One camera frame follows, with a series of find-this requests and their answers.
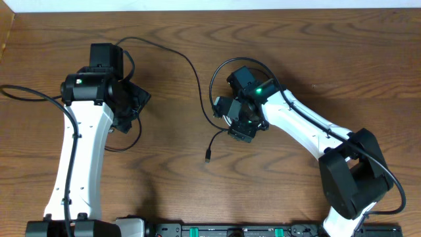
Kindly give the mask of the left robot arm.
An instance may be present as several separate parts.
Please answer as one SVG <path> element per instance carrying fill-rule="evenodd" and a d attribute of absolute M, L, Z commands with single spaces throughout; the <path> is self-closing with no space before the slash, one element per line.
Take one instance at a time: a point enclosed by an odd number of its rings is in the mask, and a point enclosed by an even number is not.
<path fill-rule="evenodd" d="M 127 133 L 150 100 L 124 74 L 128 52 L 112 43 L 93 43 L 89 66 L 61 84 L 64 138 L 59 169 L 41 221 L 26 236 L 145 236 L 145 221 L 128 216 L 101 219 L 100 179 L 109 130 Z"/>

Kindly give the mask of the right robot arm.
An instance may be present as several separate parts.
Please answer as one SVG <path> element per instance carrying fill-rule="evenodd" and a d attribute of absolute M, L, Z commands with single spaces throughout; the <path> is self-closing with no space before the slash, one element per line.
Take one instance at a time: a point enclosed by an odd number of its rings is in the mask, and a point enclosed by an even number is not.
<path fill-rule="evenodd" d="M 243 66 L 229 75 L 233 98 L 223 117 L 229 134 L 250 142 L 259 130 L 276 126 L 318 161 L 330 212 L 322 223 L 328 236 L 353 236 L 372 208 L 396 184 L 376 137 L 352 132 L 324 119 L 281 87 L 275 78 L 257 80 Z"/>

